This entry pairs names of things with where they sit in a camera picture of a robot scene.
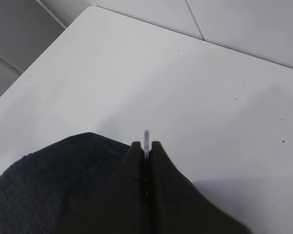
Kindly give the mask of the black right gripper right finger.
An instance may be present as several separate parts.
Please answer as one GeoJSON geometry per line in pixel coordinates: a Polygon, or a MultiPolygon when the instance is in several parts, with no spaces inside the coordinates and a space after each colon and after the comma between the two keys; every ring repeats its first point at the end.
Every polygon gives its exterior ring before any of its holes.
{"type": "Polygon", "coordinates": [[[153,234],[249,234],[251,231],[211,202],[175,167],[160,142],[148,159],[153,234]]]}

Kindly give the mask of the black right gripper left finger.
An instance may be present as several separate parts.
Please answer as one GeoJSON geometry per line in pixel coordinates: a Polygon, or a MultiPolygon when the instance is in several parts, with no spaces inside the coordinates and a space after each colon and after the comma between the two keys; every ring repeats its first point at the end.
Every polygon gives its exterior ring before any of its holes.
{"type": "Polygon", "coordinates": [[[144,152],[134,142],[121,165],[94,197],[63,223],[65,234],[145,234],[141,163],[144,152]]]}

